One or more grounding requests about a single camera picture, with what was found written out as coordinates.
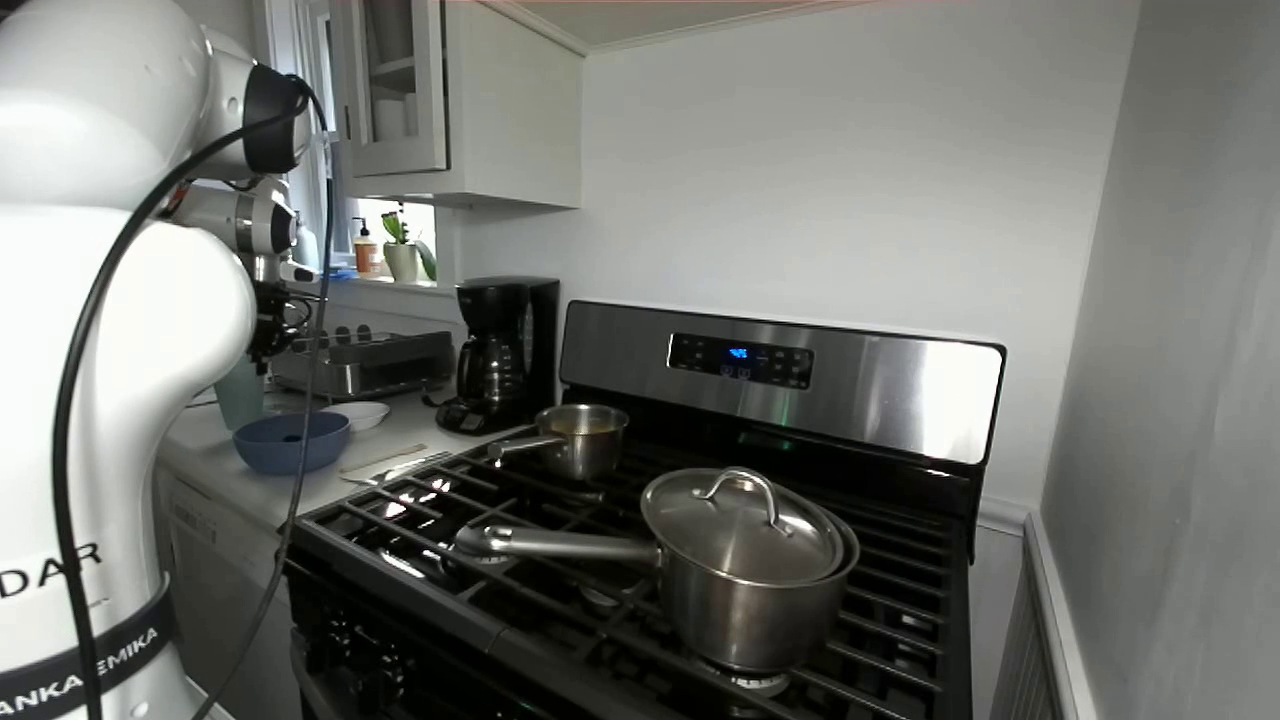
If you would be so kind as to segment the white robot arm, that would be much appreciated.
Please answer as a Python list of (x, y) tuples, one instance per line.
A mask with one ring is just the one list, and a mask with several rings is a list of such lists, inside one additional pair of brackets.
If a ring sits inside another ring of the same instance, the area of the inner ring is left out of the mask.
[(0, 19), (0, 720), (199, 720), (154, 470), (284, 334), (307, 83), (181, 0)]

